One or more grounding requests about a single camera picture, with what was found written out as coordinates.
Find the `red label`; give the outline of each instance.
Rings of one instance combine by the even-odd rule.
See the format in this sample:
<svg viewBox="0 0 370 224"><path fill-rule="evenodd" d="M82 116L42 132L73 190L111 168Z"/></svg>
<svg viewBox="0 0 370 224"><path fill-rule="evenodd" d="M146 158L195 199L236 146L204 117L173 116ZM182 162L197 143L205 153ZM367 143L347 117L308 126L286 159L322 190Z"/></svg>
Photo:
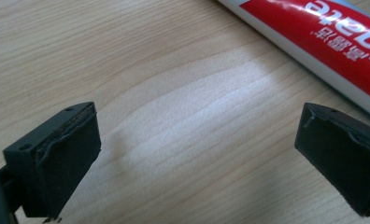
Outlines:
<svg viewBox="0 0 370 224"><path fill-rule="evenodd" d="M370 95L370 18L326 0L250 0L241 7Z"/></svg>

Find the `screw hole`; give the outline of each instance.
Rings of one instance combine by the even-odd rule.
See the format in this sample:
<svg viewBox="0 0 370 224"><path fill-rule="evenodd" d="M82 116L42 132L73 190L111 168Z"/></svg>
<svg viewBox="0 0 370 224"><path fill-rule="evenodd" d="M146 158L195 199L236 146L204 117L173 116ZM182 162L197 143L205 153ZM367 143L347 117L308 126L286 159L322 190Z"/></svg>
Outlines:
<svg viewBox="0 0 370 224"><path fill-rule="evenodd" d="M20 150L20 151L23 151L23 150L25 150L25 149L27 149L27 148L30 148L30 147L31 147L31 144L25 144L24 146L19 147L19 150Z"/></svg>

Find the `wood grain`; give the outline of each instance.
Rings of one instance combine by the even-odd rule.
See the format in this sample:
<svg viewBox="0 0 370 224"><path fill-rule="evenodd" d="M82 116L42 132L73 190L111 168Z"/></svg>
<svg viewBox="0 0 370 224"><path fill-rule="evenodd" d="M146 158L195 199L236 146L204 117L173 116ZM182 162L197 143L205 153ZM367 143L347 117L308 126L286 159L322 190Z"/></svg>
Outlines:
<svg viewBox="0 0 370 224"><path fill-rule="evenodd" d="M370 223L293 147L304 102L370 117L216 1L0 0L0 167L85 101L102 152L61 223Z"/></svg>

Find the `light wood surface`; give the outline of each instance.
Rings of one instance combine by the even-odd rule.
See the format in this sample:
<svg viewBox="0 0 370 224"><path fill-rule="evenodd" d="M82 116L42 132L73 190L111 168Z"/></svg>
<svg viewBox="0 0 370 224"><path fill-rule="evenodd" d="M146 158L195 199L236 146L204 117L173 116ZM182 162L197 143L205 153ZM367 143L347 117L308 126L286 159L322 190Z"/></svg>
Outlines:
<svg viewBox="0 0 370 224"><path fill-rule="evenodd" d="M102 151L61 223L370 223L293 147L304 102L370 117L214 0L0 0L0 167L86 101Z"/></svg>

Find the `red and white tube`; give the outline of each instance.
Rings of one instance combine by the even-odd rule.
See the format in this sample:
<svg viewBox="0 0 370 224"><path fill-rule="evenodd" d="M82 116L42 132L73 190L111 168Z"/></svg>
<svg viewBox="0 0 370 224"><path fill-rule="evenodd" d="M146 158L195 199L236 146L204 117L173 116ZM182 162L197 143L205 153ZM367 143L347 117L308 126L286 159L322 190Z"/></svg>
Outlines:
<svg viewBox="0 0 370 224"><path fill-rule="evenodd" d="M370 113L370 17L343 0L219 0Z"/></svg>

